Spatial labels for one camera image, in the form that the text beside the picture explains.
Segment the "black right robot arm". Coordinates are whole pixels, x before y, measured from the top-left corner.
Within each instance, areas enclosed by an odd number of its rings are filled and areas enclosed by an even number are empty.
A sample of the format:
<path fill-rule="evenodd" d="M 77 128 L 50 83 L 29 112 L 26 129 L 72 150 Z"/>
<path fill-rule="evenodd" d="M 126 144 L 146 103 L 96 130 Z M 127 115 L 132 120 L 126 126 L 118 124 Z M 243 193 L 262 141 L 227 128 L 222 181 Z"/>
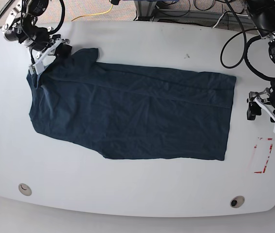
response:
<path fill-rule="evenodd" d="M 20 0 L 2 26 L 2 33 L 7 41 L 18 41 L 29 49 L 32 65 L 38 60 L 34 58 L 33 51 L 40 56 L 51 55 L 56 58 L 66 58 L 71 54 L 70 41 L 62 39 L 58 34 L 65 19 L 64 1 L 60 1 L 61 18 L 56 28 L 36 26 L 38 17 L 46 11 L 48 5 L 48 0 Z"/>

